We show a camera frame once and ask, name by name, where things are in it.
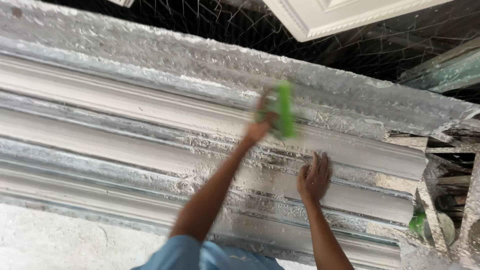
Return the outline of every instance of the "green object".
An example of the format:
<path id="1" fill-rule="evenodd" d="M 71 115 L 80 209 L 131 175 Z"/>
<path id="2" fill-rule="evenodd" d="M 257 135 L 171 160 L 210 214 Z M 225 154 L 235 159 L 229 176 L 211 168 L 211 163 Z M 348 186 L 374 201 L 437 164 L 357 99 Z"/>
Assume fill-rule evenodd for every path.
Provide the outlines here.
<path id="1" fill-rule="evenodd" d="M 424 236 L 424 220 L 427 218 L 425 212 L 415 212 L 413 213 L 413 218 L 408 224 L 410 231 L 417 233 L 420 236 Z"/>
<path id="2" fill-rule="evenodd" d="M 425 214 L 424 211 L 419 210 L 413 213 L 413 218 L 410 220 L 408 228 L 411 232 L 416 233 L 425 242 L 429 243 L 431 246 L 435 246 L 432 231 L 428 225 L 427 214 Z"/>
<path id="3" fill-rule="evenodd" d="M 257 111 L 256 118 L 260 122 L 269 111 L 276 112 L 278 117 L 272 122 L 271 133 L 278 139 L 287 139 L 295 136 L 293 114 L 291 111 L 291 86 L 287 81 L 278 85 L 272 96 L 275 99 L 267 98 L 263 107 Z"/>

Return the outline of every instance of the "person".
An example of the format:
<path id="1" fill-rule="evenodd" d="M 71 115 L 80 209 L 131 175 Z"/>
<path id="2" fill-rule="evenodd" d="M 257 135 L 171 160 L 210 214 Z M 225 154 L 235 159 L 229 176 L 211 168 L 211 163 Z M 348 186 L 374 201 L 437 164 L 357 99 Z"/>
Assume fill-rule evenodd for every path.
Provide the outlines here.
<path id="1" fill-rule="evenodd" d="M 257 108 L 261 108 L 263 102 L 264 98 Z M 268 113 L 262 122 L 249 123 L 246 135 L 236 150 L 180 211 L 167 242 L 144 265 L 133 270 L 283 269 L 274 258 L 204 242 L 241 160 L 268 133 L 275 117 L 274 113 Z M 352 270 L 320 205 L 331 176 L 329 159 L 326 153 L 321 159 L 316 152 L 312 155 L 312 166 L 305 164 L 300 169 L 297 190 L 307 210 L 315 264 L 319 270 Z"/>

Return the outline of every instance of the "green brush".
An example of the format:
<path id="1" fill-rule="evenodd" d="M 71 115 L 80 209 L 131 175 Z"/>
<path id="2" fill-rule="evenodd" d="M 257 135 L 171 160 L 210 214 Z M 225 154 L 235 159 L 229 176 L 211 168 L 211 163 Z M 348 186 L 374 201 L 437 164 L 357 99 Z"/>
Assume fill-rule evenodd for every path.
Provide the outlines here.
<path id="1" fill-rule="evenodd" d="M 283 81 L 273 90 L 272 96 L 275 95 L 276 100 L 267 99 L 263 107 L 257 111 L 257 121 L 262 121 L 269 111 L 276 112 L 278 117 L 272 122 L 270 133 L 280 140 L 292 138 L 295 136 L 295 130 L 291 111 L 290 84 L 287 81 Z"/>

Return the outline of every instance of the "wire mesh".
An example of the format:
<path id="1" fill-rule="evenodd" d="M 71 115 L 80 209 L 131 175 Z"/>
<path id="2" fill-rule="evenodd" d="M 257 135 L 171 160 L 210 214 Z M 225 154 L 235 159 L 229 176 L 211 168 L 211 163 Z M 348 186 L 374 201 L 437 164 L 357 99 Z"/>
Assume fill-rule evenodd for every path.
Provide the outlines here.
<path id="1" fill-rule="evenodd" d="M 47 0 L 145 25 L 395 82 L 401 73 L 479 36 L 480 1 L 432 8 L 298 42 L 261 0 Z M 477 94 L 458 98 L 478 101 Z"/>

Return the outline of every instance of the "plaster molding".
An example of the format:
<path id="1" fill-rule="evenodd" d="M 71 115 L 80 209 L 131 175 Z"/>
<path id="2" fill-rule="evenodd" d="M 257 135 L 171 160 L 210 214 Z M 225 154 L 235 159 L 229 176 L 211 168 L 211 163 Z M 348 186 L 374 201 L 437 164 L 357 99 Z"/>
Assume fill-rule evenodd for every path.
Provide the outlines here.
<path id="1" fill-rule="evenodd" d="M 264 0 L 298 41 L 308 41 L 451 0 Z"/>

